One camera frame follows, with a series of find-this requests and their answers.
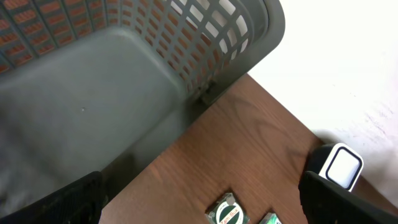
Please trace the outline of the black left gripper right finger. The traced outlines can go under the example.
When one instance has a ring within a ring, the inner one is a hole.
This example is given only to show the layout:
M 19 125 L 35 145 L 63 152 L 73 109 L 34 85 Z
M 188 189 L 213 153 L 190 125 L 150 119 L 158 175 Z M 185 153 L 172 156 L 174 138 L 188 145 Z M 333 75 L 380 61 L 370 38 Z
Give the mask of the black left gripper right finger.
M 397 224 L 391 214 L 312 171 L 298 185 L 300 204 L 309 223 Z

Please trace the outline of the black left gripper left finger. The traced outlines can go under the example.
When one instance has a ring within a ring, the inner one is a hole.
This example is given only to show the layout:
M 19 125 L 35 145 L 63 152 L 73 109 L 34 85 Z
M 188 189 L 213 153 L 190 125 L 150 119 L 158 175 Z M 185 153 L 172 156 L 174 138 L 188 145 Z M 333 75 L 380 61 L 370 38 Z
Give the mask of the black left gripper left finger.
M 92 172 L 1 218 L 2 224 L 98 224 L 105 200 L 103 176 Z

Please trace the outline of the green tissue pack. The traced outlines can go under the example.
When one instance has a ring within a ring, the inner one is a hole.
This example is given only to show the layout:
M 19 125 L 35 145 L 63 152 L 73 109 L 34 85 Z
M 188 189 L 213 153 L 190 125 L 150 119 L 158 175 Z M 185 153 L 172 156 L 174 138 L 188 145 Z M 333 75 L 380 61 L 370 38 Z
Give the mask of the green tissue pack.
M 279 217 L 272 212 L 267 213 L 259 224 L 282 224 Z

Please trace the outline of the round black tin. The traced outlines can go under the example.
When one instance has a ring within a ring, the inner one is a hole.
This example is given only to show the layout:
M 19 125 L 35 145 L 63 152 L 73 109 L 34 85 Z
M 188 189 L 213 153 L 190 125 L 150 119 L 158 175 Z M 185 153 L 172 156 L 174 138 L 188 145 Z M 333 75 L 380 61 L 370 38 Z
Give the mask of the round black tin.
M 247 224 L 247 213 L 232 192 L 225 193 L 205 212 L 211 224 Z

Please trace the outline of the dark grey mesh basket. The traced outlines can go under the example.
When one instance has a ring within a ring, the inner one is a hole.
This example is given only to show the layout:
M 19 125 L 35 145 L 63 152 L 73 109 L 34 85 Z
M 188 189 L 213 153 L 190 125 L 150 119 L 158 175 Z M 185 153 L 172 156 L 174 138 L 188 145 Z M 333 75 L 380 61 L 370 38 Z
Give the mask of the dark grey mesh basket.
M 273 0 L 1 2 L 1 216 L 109 203 L 281 42 Z

